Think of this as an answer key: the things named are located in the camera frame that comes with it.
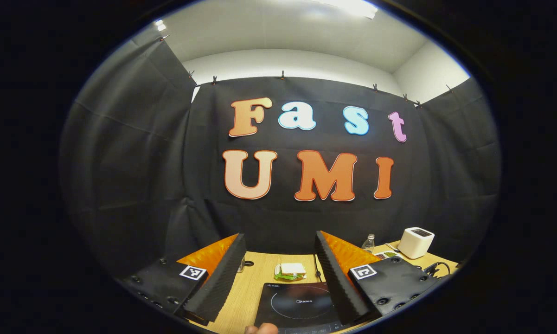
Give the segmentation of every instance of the plastic bottle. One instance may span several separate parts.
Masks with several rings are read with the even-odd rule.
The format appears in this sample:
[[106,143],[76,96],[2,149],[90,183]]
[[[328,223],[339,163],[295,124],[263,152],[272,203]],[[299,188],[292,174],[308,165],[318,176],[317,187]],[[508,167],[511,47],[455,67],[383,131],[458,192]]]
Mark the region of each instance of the plastic bottle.
[[367,236],[367,240],[365,240],[365,242],[363,243],[361,248],[364,251],[370,252],[371,254],[373,254],[373,249],[375,247],[374,239],[375,239],[375,235],[373,235],[373,233],[371,233],[370,235]]

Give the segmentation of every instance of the light blue letter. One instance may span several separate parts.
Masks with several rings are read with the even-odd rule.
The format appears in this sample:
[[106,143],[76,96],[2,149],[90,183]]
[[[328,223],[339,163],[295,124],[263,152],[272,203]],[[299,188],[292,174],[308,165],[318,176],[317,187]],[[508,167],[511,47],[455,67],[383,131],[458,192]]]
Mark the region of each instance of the light blue letter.
[[363,108],[348,106],[342,111],[344,118],[348,122],[344,123],[344,128],[351,135],[365,135],[369,132],[369,115]]
[[315,127],[314,109],[305,102],[288,102],[282,106],[285,111],[278,118],[278,123],[286,129],[300,128],[303,130],[311,130]]

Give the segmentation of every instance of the finger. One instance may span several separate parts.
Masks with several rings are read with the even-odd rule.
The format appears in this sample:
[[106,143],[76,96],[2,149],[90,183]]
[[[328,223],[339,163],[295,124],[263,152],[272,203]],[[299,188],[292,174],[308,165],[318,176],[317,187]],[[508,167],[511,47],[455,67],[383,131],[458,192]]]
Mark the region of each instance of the finger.
[[244,334],[256,334],[256,333],[257,333],[257,327],[255,327],[255,326],[245,326]]
[[263,323],[257,330],[257,334],[278,334],[278,328],[271,323]]

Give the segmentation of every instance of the ceiling light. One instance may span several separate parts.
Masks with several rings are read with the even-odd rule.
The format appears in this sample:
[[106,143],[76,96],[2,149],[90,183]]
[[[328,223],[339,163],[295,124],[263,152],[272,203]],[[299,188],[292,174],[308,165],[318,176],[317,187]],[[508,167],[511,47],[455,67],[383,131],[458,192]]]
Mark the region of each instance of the ceiling light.
[[378,8],[365,0],[310,0],[321,4],[338,7],[355,15],[361,15],[373,19]]

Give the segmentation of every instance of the wooden table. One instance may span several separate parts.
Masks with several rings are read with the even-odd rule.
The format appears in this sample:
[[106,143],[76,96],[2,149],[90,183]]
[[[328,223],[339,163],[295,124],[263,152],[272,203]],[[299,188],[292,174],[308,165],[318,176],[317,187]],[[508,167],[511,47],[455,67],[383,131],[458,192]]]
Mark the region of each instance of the wooden table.
[[[389,244],[393,247],[397,247],[399,243],[400,241],[395,241]],[[373,252],[378,253],[387,250],[391,249],[387,245],[380,245],[376,246]],[[410,260],[401,253],[399,253],[399,256],[411,264],[421,266],[423,269],[435,262],[446,262],[450,266],[452,273],[456,270],[456,262],[445,260],[444,258],[429,253],[425,254],[425,256],[417,258],[416,260]],[[262,295],[263,284],[277,282],[274,279],[274,267],[279,263],[300,262],[305,267],[307,271],[307,278],[290,284],[319,282],[319,279],[314,275],[314,262],[316,261],[313,254],[284,255],[248,251],[246,252],[245,259],[253,261],[254,265],[246,267],[242,273],[238,273],[235,276],[231,292],[229,293],[227,301],[225,302],[223,309],[221,309],[217,320],[215,322],[210,322],[208,326],[193,323],[194,325],[221,334],[243,334],[245,326],[254,324],[257,306]],[[440,270],[435,274],[435,276],[447,275],[447,269],[445,266],[440,265],[437,268]],[[317,269],[321,272],[321,278],[324,281],[323,270],[321,269],[319,262],[317,262]],[[352,328],[362,325],[364,325],[364,323],[334,333],[344,333]]]

